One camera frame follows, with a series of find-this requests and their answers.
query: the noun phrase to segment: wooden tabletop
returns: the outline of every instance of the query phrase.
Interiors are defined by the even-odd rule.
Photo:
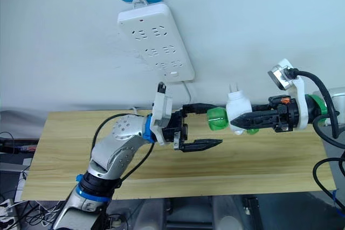
[[[24,200],[64,200],[76,185],[75,177],[88,167],[91,141],[97,126],[116,111],[50,113],[30,167]],[[149,111],[141,110],[145,115]],[[113,199],[186,197],[244,193],[318,191],[312,168],[326,158],[321,140],[309,127],[304,131],[275,133],[262,129],[255,135],[236,136],[230,130],[211,131],[205,115],[186,119],[190,141],[219,138],[224,142],[201,152],[174,151],[170,144],[155,145],[145,163],[115,190]],[[110,133],[110,121],[100,136]],[[149,149],[135,155],[131,169]],[[329,165],[318,170],[327,189],[335,189]]]

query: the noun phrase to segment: power strip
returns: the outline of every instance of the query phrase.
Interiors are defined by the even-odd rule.
[[[163,81],[194,78],[193,66],[166,4],[159,2],[121,12],[118,25]]]
[[[0,229],[7,230],[10,228],[13,223],[17,220],[17,211],[16,207],[11,207],[6,209],[9,206],[13,205],[12,199],[7,199],[0,204]],[[20,224],[13,226],[12,230],[20,230]]]

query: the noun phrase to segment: robotic arm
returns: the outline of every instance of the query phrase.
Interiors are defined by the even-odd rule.
[[[222,140],[184,142],[188,135],[188,125],[184,123],[187,113],[206,113],[212,107],[190,104],[171,114],[172,100],[165,94],[165,84],[159,83],[152,114],[120,116],[112,132],[94,146],[88,169],[77,176],[79,183],[68,196],[53,229],[105,229],[107,206],[115,189],[129,176],[121,178],[142,145],[173,142],[175,150],[193,152],[221,143]]]

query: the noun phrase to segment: white wall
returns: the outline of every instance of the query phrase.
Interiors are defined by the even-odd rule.
[[[341,87],[344,0],[165,0],[196,71],[194,102],[226,102],[229,82],[256,103],[280,94],[282,58]],[[2,130],[38,137],[49,111],[149,107],[159,78],[120,36],[120,0],[0,0]],[[307,82],[307,91],[316,88]],[[177,107],[188,97],[169,86]]]

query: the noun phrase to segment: wooden table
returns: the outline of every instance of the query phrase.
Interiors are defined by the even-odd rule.
[[[75,186],[75,177],[88,167],[91,140],[97,126],[116,111],[50,113],[30,168],[24,200],[64,200]],[[146,162],[113,199],[186,197],[204,195],[318,191],[312,168],[325,158],[321,140],[309,127],[304,131],[275,133],[260,130],[255,135],[233,135],[228,129],[211,131],[205,115],[186,119],[189,140],[220,138],[224,142],[202,152],[174,151],[173,145],[156,144]],[[100,136],[110,133],[109,122]],[[131,169],[146,154],[137,152]],[[329,165],[318,170],[327,189],[335,189]]]

